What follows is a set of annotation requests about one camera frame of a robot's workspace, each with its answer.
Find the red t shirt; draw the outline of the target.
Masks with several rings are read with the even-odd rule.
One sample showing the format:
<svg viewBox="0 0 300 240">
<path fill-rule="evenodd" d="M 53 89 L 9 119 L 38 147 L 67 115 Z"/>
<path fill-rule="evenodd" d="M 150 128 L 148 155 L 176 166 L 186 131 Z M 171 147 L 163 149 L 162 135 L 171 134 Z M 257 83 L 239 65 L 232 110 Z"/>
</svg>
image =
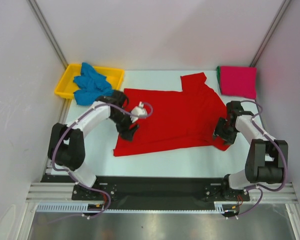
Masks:
<svg viewBox="0 0 300 240">
<path fill-rule="evenodd" d="M 117 139 L 114 156 L 206 146 L 226 151 L 229 146 L 213 134 L 218 120 L 227 116 L 227 108 L 206 80 L 203 72 L 181 76 L 181 91 L 125 88 L 128 111 L 147 102 L 153 113 L 137 121 L 139 128 L 132 141 Z"/>
</svg>

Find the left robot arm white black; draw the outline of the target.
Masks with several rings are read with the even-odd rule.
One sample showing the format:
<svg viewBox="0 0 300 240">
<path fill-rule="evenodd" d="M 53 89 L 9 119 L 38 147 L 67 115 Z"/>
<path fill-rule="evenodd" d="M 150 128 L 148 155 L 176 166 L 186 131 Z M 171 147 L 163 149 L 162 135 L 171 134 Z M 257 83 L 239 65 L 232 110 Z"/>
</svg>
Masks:
<svg viewBox="0 0 300 240">
<path fill-rule="evenodd" d="M 131 142 L 139 128 L 137 120 L 148 113 L 143 102 L 126 110 L 128 103 L 128 97 L 115 90 L 110 96 L 97 97 L 88 110 L 72 122 L 56 123 L 52 127 L 47 151 L 52 168 L 73 176 L 76 183 L 84 186 L 83 194 L 90 200 L 100 196 L 101 188 L 95 184 L 97 177 L 85 163 L 85 137 L 101 122 L 111 120 L 119 137 Z"/>
</svg>

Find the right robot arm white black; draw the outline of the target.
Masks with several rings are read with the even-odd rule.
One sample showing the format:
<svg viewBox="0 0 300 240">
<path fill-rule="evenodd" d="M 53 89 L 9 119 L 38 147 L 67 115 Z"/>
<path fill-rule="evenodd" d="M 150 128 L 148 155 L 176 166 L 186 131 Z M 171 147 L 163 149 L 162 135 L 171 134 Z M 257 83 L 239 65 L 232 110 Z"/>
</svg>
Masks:
<svg viewBox="0 0 300 240">
<path fill-rule="evenodd" d="M 279 192 L 287 184 L 288 143 L 270 135 L 256 123 L 256 117 L 243 108 L 242 101 L 230 101 L 226 117 L 216 124 L 212 138 L 221 139 L 223 145 L 233 145 L 238 134 L 249 143 L 244 169 L 224 176 L 215 193 L 217 200 L 234 201 L 238 194 L 254 189 Z"/>
</svg>

